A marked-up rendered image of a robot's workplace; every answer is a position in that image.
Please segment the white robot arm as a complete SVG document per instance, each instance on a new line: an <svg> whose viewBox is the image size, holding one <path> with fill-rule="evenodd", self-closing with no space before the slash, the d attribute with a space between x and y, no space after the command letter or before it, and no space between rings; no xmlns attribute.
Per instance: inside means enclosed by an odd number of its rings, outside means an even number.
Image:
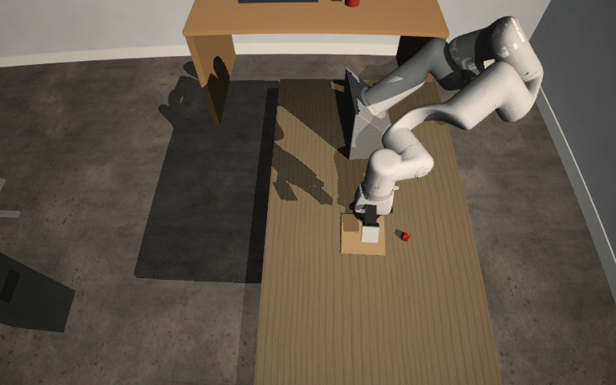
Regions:
<svg viewBox="0 0 616 385"><path fill-rule="evenodd" d="M543 78L518 19L505 16L449 44L442 38L429 40L372 87L363 87L361 98L382 119L387 109L422 87L428 73L444 90L459 91L444 103L407 111L384 132L384 148L371 153L363 182L363 193L372 201L385 201L399 190L396 181L432 170L431 155L410 131L415 126L439 120L470 130L495 109L504 122L517 121L533 106Z"/></svg>

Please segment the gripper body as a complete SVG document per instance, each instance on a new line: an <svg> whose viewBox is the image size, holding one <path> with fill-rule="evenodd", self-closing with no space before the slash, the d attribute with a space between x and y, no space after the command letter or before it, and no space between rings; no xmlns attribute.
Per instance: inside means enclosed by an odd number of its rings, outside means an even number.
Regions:
<svg viewBox="0 0 616 385"><path fill-rule="evenodd" d="M372 201L368 199L363 193L363 181L362 181L360 185L358 186L356 193L355 193L354 211L357 213L365 213L365 204L377 205L377 214L387 215L391 211L393 197L394 197L394 191L385 201Z"/></svg>

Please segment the tan flat mat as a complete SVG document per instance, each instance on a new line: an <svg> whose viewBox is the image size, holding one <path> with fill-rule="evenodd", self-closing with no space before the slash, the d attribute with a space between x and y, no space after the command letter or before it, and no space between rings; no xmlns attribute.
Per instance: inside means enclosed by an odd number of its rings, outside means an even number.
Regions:
<svg viewBox="0 0 616 385"><path fill-rule="evenodd" d="M342 213L341 253L385 256L384 216L379 216L377 223L379 223L378 243L361 242L360 214Z"/></svg>

